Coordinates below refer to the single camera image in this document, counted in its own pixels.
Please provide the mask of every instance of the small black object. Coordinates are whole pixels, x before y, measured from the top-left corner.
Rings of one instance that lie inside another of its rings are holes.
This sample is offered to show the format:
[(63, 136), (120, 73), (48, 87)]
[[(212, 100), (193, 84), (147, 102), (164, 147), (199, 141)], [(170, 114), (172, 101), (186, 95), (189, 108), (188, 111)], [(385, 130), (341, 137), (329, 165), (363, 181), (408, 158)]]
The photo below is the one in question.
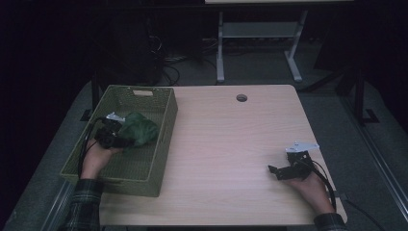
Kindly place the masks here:
[(96, 131), (95, 139), (103, 148), (122, 148), (132, 146), (135, 143), (135, 140), (133, 139), (124, 139), (117, 135), (122, 127), (118, 121), (104, 118), (102, 122), (105, 124), (105, 126)]
[(289, 180), (294, 178), (306, 179), (315, 168), (308, 151), (288, 152), (289, 167), (277, 168), (268, 166), (270, 173), (276, 175), (278, 180)]

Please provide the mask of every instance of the green cloth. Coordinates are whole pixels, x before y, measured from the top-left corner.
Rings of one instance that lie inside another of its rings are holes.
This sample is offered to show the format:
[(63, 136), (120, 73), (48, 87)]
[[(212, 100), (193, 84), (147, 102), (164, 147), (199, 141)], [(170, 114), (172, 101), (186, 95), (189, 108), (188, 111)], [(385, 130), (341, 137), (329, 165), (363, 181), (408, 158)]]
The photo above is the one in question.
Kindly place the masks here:
[(158, 138), (159, 127), (140, 113), (130, 113), (125, 117), (119, 136), (124, 139), (134, 139), (134, 147), (142, 146)]

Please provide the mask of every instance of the plaid shirt sleeve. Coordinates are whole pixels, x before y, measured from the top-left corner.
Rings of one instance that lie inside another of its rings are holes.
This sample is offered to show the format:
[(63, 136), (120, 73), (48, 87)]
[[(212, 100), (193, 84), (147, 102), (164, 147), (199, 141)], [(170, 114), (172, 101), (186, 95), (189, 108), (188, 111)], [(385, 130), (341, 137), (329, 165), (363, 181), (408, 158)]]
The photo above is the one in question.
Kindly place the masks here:
[(99, 231), (99, 204), (103, 192), (101, 182), (89, 179), (78, 181), (69, 213), (60, 231)]
[(315, 217), (315, 226), (318, 231), (347, 231), (342, 216), (339, 214), (322, 214)]

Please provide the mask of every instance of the dark background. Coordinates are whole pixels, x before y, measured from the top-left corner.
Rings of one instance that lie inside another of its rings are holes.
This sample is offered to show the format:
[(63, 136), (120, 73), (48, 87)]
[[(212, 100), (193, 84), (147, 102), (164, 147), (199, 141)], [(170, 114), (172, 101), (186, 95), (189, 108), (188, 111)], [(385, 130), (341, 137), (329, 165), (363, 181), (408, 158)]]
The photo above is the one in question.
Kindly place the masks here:
[[(90, 6), (103, 6), (104, 2), (0, 3), (0, 226), (24, 191), (75, 96), (100, 67), (95, 58), (98, 49), (89, 39), (89, 31), (103, 29), (104, 24), (100, 20), (95, 23), (98, 12), (91, 11)], [(335, 71), (342, 65), (353, 64), (362, 69), (408, 131), (408, 25), (403, 1), (357, 3), (355, 10), (337, 14), (317, 66)], [(205, 14), (210, 21), (214, 21), (214, 15)], [(192, 20), (188, 21), (162, 14), (155, 21), (155, 28), (169, 45), (195, 46), (201, 36), (213, 31), (200, 24), (200, 16), (190, 17)], [(318, 15), (311, 14), (308, 20), (309, 25), (321, 23)], [(195, 35), (183, 37), (190, 42), (181, 42), (181, 34), (175, 33), (181, 28), (180, 23), (184, 23), (180, 33)], [(313, 33), (319, 33), (316, 26), (305, 28), (306, 35)], [(337, 33), (348, 35), (349, 39), (338, 40)]]

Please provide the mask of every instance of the person's left hand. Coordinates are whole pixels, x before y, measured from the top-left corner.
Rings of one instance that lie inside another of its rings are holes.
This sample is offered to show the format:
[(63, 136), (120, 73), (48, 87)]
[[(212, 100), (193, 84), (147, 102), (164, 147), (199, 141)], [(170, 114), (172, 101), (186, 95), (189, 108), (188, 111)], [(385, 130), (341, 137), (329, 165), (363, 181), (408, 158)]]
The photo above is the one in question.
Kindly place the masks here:
[(84, 159), (81, 179), (96, 179), (100, 170), (108, 164), (111, 157), (123, 148), (103, 148), (99, 142), (92, 139), (87, 145), (87, 154)]

